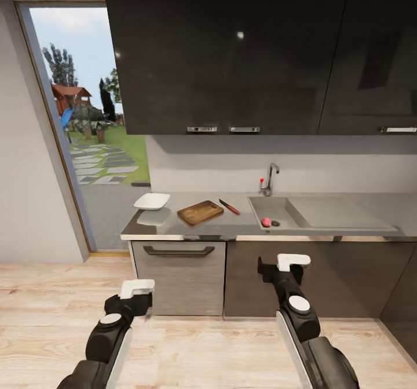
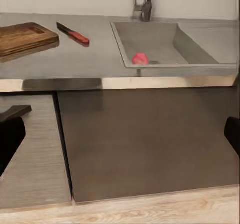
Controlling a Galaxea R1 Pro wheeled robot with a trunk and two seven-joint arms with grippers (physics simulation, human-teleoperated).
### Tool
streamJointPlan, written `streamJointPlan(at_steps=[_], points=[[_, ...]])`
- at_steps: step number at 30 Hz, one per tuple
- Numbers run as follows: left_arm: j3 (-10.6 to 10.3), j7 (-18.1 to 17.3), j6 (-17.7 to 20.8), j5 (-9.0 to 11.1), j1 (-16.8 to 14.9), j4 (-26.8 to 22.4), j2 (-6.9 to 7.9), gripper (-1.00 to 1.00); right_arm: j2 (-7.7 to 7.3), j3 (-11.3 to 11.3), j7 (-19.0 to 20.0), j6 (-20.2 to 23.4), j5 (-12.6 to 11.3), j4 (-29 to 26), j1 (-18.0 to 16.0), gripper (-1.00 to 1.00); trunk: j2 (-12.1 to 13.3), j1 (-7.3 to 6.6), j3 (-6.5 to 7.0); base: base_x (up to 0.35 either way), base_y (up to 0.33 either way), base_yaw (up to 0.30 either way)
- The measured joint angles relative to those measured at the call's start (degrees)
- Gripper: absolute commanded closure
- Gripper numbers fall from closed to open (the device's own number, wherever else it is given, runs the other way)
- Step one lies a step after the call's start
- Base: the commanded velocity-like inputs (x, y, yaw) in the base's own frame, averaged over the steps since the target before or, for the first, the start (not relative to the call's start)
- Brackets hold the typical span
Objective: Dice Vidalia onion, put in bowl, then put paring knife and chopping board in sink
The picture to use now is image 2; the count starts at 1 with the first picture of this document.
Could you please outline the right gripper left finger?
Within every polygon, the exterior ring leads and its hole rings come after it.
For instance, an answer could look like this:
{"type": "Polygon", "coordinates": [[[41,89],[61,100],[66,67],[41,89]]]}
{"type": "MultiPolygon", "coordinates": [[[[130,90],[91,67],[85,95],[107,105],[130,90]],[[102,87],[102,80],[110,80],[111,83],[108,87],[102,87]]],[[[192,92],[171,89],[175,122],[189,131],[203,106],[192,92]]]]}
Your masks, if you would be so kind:
{"type": "Polygon", "coordinates": [[[0,122],[0,177],[26,136],[22,117],[0,122]]]}

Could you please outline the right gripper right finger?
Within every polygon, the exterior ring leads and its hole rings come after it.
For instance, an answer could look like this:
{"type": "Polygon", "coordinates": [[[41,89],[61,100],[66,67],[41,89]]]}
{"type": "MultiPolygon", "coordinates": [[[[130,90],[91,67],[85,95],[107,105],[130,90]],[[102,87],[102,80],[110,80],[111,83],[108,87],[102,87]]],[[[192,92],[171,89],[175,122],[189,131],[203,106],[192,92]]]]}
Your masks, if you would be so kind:
{"type": "Polygon", "coordinates": [[[240,157],[240,119],[228,117],[225,125],[224,135],[228,139],[231,146],[234,148],[240,157]]]}

